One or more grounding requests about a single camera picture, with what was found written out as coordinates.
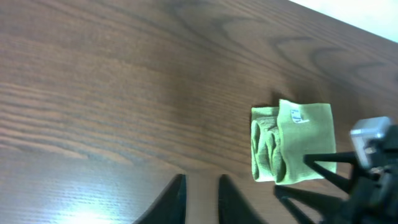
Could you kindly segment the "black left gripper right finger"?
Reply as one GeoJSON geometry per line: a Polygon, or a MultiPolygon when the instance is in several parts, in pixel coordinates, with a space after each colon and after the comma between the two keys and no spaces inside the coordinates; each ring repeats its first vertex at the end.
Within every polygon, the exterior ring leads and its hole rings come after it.
{"type": "Polygon", "coordinates": [[[218,184],[219,224],[265,224],[252,209],[231,178],[223,174],[218,184]]]}

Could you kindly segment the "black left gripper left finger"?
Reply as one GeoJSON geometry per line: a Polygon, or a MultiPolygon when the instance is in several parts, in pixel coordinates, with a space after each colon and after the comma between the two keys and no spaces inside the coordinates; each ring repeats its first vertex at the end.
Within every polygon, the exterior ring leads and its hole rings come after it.
{"type": "Polygon", "coordinates": [[[178,174],[134,224],[185,224],[186,211],[186,175],[178,174]]]}

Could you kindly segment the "light green microfiber cloth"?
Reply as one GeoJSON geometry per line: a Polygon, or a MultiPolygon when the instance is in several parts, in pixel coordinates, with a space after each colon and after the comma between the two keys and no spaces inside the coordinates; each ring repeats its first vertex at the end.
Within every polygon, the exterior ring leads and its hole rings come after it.
{"type": "Polygon", "coordinates": [[[334,154],[335,130],[328,103],[251,108],[251,170],[256,182],[296,184],[322,176],[309,168],[306,154],[334,154]]]}

